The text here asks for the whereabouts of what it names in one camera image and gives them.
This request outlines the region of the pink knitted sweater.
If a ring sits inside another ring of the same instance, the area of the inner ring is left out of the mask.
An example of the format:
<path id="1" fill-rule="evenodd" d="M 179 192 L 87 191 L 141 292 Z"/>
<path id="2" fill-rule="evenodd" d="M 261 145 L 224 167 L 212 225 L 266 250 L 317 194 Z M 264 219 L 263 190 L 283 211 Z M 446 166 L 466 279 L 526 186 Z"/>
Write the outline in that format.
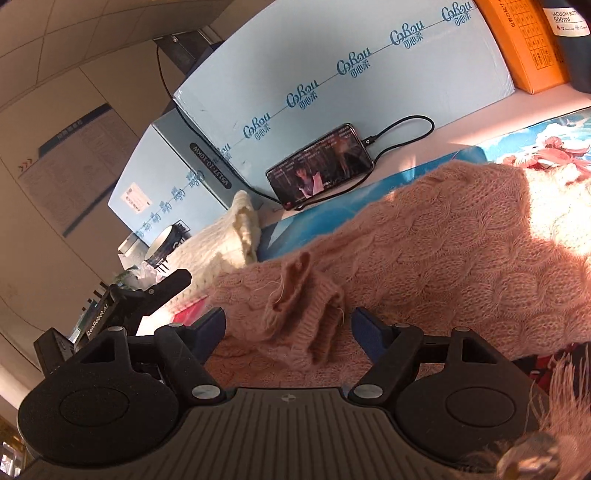
<path id="1" fill-rule="evenodd" d="M 451 161 L 283 257 L 219 275 L 226 333 L 207 362 L 226 387 L 351 386 L 370 368 L 363 307 L 430 335 L 466 327 L 506 357 L 590 339 L 590 180 Z"/>

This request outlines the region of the black and white mug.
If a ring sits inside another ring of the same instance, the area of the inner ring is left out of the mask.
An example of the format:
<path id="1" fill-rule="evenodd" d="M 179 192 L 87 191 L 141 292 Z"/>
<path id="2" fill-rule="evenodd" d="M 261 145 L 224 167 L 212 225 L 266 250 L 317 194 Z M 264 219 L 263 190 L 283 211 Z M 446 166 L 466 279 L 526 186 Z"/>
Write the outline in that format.
<path id="1" fill-rule="evenodd" d="M 188 230 L 182 224 L 167 226 L 148 247 L 144 261 L 154 269 L 166 269 L 167 257 L 188 238 Z"/>

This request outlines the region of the cream knitted sweater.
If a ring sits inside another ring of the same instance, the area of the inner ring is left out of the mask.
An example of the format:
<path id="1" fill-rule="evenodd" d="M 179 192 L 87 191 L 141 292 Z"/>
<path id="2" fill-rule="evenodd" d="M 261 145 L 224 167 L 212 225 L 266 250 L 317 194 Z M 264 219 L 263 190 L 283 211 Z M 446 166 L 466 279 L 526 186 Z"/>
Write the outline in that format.
<path id="1" fill-rule="evenodd" d="M 224 215 L 184 241 L 166 258 L 171 272 L 185 269 L 191 281 L 164 309 L 175 315 L 204 299 L 219 275 L 256 263 L 261 234 L 259 215 L 249 194 L 238 191 Z"/>

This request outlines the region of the black smartphone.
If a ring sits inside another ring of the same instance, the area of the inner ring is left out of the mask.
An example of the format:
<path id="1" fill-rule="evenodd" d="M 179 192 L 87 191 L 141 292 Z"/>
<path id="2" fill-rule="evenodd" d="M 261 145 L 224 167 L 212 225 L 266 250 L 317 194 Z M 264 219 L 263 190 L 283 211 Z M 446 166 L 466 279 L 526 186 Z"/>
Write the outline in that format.
<path id="1" fill-rule="evenodd" d="M 266 179 L 283 209 L 290 211 L 373 166 L 356 129 L 346 123 L 271 167 Z"/>

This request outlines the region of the black power adapter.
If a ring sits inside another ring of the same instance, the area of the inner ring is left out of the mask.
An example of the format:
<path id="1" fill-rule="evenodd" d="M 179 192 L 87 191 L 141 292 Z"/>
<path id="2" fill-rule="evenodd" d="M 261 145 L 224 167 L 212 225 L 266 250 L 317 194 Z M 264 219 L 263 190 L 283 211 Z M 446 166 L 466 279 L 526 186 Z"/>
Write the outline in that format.
<path id="1" fill-rule="evenodd" d="M 197 70 L 222 44 L 209 39 L 201 30 L 165 35 L 154 42 L 185 76 Z"/>

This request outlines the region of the anime printed desk mat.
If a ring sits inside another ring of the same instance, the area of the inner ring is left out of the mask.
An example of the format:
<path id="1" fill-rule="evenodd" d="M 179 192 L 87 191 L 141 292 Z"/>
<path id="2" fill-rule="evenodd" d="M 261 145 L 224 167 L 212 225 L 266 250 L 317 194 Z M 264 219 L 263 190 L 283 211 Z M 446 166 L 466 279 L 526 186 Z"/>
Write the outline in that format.
<path id="1" fill-rule="evenodd" d="M 280 257 L 329 234 L 367 205 L 412 183 L 451 161 L 498 163 L 540 171 L 544 179 L 576 182 L 590 173 L 590 110 L 576 110 L 535 125 L 482 139 L 477 145 L 456 145 L 450 153 L 322 203 L 304 213 L 260 227 L 257 261 Z"/>

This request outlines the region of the large light blue carton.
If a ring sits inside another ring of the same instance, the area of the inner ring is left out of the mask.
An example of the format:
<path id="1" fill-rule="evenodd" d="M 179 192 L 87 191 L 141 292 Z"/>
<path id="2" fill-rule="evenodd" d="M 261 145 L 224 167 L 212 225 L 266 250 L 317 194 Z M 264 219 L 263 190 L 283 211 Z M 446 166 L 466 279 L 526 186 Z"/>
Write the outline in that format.
<path id="1" fill-rule="evenodd" d="M 342 124 L 384 149 L 514 90 L 473 1 L 276 1 L 174 99 L 249 187 L 270 194 L 271 167 Z"/>

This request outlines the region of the orange cardboard box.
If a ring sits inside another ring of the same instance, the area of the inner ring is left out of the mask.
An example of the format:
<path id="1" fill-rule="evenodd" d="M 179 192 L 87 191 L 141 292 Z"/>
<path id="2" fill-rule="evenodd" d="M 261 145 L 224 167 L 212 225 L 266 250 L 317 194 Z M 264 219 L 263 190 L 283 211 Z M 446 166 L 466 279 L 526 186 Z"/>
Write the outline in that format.
<path id="1" fill-rule="evenodd" d="M 569 82 L 559 45 L 538 1 L 477 0 L 515 86 L 531 95 Z"/>

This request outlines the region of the dark blue vacuum bottle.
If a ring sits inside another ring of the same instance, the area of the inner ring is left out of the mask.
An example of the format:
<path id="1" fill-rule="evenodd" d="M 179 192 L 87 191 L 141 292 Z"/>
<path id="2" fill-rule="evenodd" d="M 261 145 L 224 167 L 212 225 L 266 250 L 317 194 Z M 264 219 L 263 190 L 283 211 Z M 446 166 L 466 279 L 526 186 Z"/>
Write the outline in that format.
<path id="1" fill-rule="evenodd" d="M 590 2 L 543 0 L 543 11 L 557 37 L 575 90 L 590 92 Z"/>

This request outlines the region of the wall notice poster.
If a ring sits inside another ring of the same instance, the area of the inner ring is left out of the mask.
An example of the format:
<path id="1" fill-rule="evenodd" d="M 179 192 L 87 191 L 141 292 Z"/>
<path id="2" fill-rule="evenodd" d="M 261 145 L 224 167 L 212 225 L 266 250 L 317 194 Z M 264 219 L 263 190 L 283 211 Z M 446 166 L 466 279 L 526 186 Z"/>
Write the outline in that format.
<path id="1" fill-rule="evenodd" d="M 17 180 L 35 207 L 67 237 L 113 190 L 137 136 L 107 103 L 59 131 L 19 167 Z"/>

